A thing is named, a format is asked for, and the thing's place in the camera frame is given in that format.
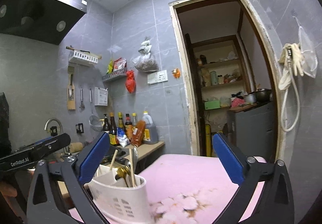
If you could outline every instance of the white utensil holder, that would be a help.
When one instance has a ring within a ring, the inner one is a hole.
[[[124,179],[115,180],[116,171],[102,166],[88,183],[93,201],[107,217],[123,224],[154,224],[149,212],[146,180],[135,175],[137,187],[126,187]]]

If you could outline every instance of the kitchen faucet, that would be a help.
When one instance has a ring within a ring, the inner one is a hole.
[[[56,121],[58,123],[58,126],[60,128],[60,132],[61,132],[61,134],[63,134],[64,130],[62,128],[62,123],[60,122],[60,120],[58,118],[50,118],[49,120],[47,120],[47,122],[45,124],[45,131],[48,131],[49,123],[51,123],[52,121]],[[69,146],[64,147],[64,154],[65,155],[71,155]]]

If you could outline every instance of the chopsticks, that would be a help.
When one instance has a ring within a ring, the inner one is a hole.
[[[133,169],[133,149],[129,149],[130,151],[130,163],[131,163],[131,180],[132,180],[132,186],[136,187],[136,182],[134,178],[134,169]]]
[[[117,153],[118,153],[118,150],[115,150],[115,151],[114,151],[113,158],[112,158],[112,161],[111,161],[111,164],[110,164],[110,166],[109,166],[109,170],[110,170],[110,171],[112,170],[112,167],[113,167],[114,161],[115,161],[115,159],[116,159],[116,155],[117,155]]]

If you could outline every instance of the doorway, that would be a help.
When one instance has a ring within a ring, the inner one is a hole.
[[[211,136],[222,131],[246,155],[256,150],[257,156],[274,161],[279,152],[280,96],[276,92],[277,74],[271,68],[275,60],[262,39],[265,33],[259,28],[260,21],[251,7],[245,7],[247,3],[182,0],[170,5],[183,63],[194,155],[209,156],[207,124]],[[232,103],[239,102],[234,98],[242,99],[240,95],[256,88],[272,89],[273,99],[232,112]],[[266,137],[257,142],[263,135]]]

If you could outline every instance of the golden spoon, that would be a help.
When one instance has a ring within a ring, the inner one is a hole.
[[[117,170],[116,170],[116,173],[120,178],[124,179],[125,184],[128,187],[128,183],[126,182],[126,175],[127,175],[126,169],[123,169],[122,167],[118,167]]]

